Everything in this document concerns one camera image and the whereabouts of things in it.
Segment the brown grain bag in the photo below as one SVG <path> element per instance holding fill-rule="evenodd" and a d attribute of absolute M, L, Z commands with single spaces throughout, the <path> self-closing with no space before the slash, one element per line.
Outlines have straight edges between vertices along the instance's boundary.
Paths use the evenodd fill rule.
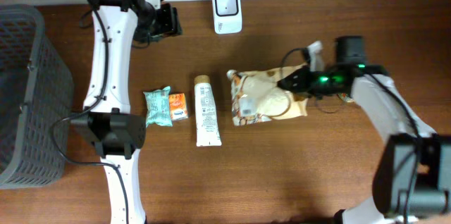
<path fill-rule="evenodd" d="M 277 87 L 279 69 L 227 72 L 231 83 L 232 119 L 235 126 L 306 116 L 308 98 L 323 95 L 333 83 L 342 81 L 332 75 L 312 72 L 317 86 L 310 92 L 293 94 Z"/>

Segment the white cream tube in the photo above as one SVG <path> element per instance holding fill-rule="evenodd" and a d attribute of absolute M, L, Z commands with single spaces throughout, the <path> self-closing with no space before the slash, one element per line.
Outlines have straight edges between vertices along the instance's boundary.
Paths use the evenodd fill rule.
<path fill-rule="evenodd" d="M 194 107 L 198 147 L 219 147 L 222 145 L 218 128 L 216 103 L 207 75 L 194 78 Z"/>

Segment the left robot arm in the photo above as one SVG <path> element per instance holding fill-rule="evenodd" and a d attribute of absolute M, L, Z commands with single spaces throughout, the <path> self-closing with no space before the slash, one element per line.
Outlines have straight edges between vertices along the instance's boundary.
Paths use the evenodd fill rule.
<path fill-rule="evenodd" d="M 99 157 L 106 174 L 112 223 L 146 223 L 138 163 L 145 119 L 131 114 L 130 54 L 152 42 L 182 34 L 178 12 L 165 0 L 87 0 L 94 51 L 83 111 L 70 123 Z"/>

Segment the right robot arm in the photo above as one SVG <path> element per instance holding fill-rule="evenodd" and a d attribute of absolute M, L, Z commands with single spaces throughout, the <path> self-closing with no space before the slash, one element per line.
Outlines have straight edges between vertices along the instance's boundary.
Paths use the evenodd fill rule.
<path fill-rule="evenodd" d="M 319 42 L 301 48 L 306 67 L 277 70 L 278 86 L 311 97 L 344 94 L 366 113 L 385 148 L 372 195 L 339 210 L 331 223 L 415 223 L 450 213 L 450 136 L 439 135 L 409 107 L 380 65 L 367 62 L 364 39 L 335 40 L 336 62 L 325 68 L 315 54 Z"/>

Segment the teal snack packet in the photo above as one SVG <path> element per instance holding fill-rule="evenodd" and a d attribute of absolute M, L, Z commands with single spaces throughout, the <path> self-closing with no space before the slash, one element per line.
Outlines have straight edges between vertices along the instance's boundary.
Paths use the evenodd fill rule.
<path fill-rule="evenodd" d="M 170 91 L 171 87 L 167 86 L 152 92 L 143 92 L 147 105 L 146 127 L 151 124 L 163 127 L 173 126 L 169 106 Z"/>

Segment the orange tissue pack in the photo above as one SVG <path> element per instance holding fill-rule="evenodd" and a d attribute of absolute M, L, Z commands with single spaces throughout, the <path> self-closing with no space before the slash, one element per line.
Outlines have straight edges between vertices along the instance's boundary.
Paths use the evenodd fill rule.
<path fill-rule="evenodd" d="M 170 94 L 168 96 L 171 120 L 184 120 L 188 118 L 187 102 L 185 95 Z"/>

